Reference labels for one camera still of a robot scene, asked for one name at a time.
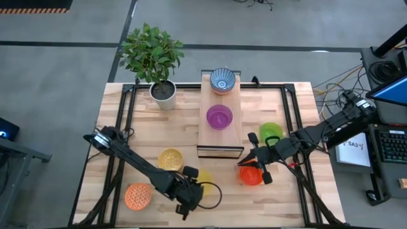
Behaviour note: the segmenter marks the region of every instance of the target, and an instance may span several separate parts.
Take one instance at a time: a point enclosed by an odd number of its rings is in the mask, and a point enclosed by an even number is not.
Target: blue and white bowl
[[[236,82],[235,73],[229,69],[219,68],[210,74],[210,85],[217,92],[228,92]]]

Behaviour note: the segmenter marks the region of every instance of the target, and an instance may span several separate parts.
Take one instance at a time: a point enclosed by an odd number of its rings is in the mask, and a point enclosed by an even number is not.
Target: orange mesh ball
[[[125,203],[131,210],[140,211],[150,204],[151,188],[148,184],[136,183],[127,188]]]

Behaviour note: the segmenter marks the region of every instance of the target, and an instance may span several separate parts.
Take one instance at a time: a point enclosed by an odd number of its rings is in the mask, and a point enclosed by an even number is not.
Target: wooden table
[[[303,126],[320,122],[310,83],[294,83]],[[108,83],[103,95],[97,126],[114,126],[119,106],[121,83]],[[247,133],[259,132],[259,126],[268,121],[278,123],[287,135],[287,125],[282,107],[280,91],[276,89],[242,89],[242,130],[245,156],[251,149]],[[295,121],[289,97],[292,120]],[[153,191],[151,204],[143,211],[135,212],[124,203],[124,193],[132,183],[148,183],[147,177],[126,164],[121,187],[116,226],[128,227],[201,227],[201,226],[303,226],[297,182],[281,164],[273,163],[268,170],[273,183],[246,186],[238,179],[237,160],[198,159],[198,119],[200,114],[200,92],[196,89],[177,90],[177,107],[172,111],[161,111],[149,96],[148,90],[137,90],[132,128],[135,134],[129,139],[130,147],[157,166],[157,157],[165,148],[177,148],[184,155],[184,164],[209,171],[214,182],[223,191],[221,205],[213,210],[198,208],[186,221],[175,213],[176,202],[171,202]],[[90,156],[96,154],[91,149]],[[108,157],[99,155],[88,162],[79,195],[74,223],[81,221],[102,194]],[[329,157],[315,151],[310,156],[317,192],[334,215],[345,221]],[[311,219],[314,211],[307,196]],[[210,206],[218,201],[213,189],[201,204]],[[109,219],[111,199],[107,204],[106,219]]]

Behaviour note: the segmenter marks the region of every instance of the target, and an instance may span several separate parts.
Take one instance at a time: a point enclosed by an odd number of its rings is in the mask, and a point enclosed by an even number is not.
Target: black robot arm
[[[202,199],[204,188],[196,179],[198,170],[185,167],[183,174],[178,171],[167,171],[151,165],[126,144],[123,136],[114,127],[104,127],[102,130],[83,136],[93,147],[106,155],[114,155],[147,176],[155,189],[168,199],[176,199],[176,213],[186,219],[189,211],[194,211]]]
[[[266,146],[258,147],[256,134],[250,133],[248,135],[249,140],[253,143],[254,148],[238,163],[238,166],[251,166],[262,169],[265,184],[272,183],[271,174],[267,172],[265,165],[273,162],[284,164],[290,172],[296,176],[298,181],[301,182],[330,224],[342,224],[342,222],[336,219],[332,212],[325,206],[304,174],[302,172],[296,172],[291,168],[286,163],[286,159],[300,151],[308,158],[313,150],[321,148],[318,144],[325,136],[340,134],[343,131],[348,131],[353,128],[361,129],[362,126],[367,127],[369,121],[374,117],[376,109],[371,107],[364,99],[354,95],[351,91],[346,91],[341,96],[345,98],[345,107],[341,112],[316,126],[305,127],[290,133],[290,137],[279,139],[274,146],[269,146],[267,143],[269,139],[274,138],[270,137],[266,139]],[[338,128],[344,125],[347,125],[344,130],[337,131]],[[352,135],[348,135],[348,138],[356,134],[357,133],[352,133]]]

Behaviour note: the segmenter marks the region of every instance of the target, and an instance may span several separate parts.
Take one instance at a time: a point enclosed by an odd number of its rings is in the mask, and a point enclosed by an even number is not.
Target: potted plant
[[[120,66],[125,66],[135,72],[136,78],[153,82],[150,87],[150,96],[163,110],[174,109],[176,106],[175,84],[168,80],[170,69],[174,75],[175,63],[179,67],[180,57],[184,54],[176,48],[182,48],[180,41],[170,38],[165,31],[157,27],[150,28],[144,23],[142,31],[135,29],[121,44],[122,52]]]

